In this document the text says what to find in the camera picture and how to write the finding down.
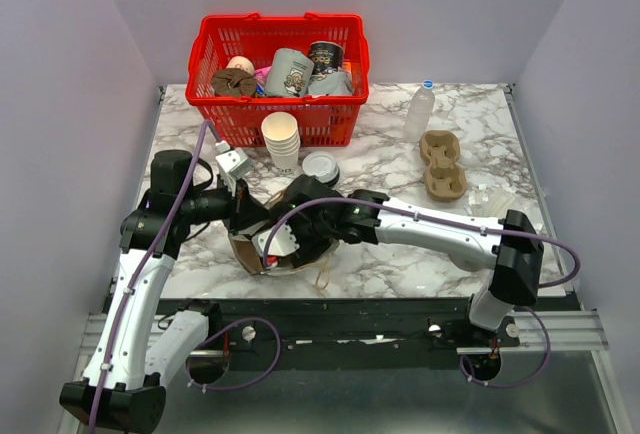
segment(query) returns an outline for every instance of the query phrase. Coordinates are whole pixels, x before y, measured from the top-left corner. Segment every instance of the stack of paper cups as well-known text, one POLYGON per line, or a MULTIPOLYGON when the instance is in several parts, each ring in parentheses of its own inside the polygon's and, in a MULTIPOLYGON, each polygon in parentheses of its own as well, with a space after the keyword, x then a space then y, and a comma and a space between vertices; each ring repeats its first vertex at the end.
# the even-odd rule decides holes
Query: stack of paper cups
POLYGON ((273 164, 284 172, 298 165, 300 134, 298 121, 288 112, 274 112, 262 121, 262 135, 273 164))

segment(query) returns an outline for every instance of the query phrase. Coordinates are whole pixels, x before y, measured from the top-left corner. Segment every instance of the cardboard cup holder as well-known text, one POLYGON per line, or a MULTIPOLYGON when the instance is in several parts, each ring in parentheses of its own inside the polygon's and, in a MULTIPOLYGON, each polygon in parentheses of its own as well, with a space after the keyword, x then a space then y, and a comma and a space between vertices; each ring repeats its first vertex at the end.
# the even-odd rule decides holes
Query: cardboard cup holder
POLYGON ((464 170, 456 164, 460 141, 451 131, 427 131, 420 138, 420 157, 427 164, 424 184, 436 201, 455 201, 467 191, 464 170))

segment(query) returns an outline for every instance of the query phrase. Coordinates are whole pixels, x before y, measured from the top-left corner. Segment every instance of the gray can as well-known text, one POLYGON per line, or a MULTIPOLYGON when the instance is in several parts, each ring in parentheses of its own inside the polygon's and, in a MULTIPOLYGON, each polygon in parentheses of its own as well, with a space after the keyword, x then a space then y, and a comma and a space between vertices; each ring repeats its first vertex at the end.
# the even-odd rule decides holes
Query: gray can
POLYGON ((278 49, 267 76, 267 96, 302 97, 309 88, 313 62, 295 49, 278 49))

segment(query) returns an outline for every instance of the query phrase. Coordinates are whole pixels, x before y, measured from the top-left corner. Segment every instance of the brown cloth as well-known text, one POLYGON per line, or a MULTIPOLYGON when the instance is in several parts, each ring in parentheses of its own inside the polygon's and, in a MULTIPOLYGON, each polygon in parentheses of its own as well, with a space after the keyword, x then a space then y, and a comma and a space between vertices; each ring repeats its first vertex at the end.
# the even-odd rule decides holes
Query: brown cloth
POLYGON ((255 97, 258 82, 251 74, 242 69, 230 67, 216 72, 211 79, 216 96, 255 97))

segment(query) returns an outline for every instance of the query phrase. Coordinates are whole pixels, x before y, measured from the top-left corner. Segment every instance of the gray floor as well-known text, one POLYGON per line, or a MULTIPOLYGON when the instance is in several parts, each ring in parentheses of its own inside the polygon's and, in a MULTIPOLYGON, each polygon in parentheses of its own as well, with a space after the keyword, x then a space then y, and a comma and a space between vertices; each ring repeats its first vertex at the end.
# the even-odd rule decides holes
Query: gray floor
MULTIPOLYGON (((539 359, 512 354, 500 378, 521 377, 539 359)), ((178 374, 168 397, 158 434, 615 432, 588 353, 554 354, 542 377, 512 390, 469 385, 457 371, 294 371, 206 395, 178 374)))

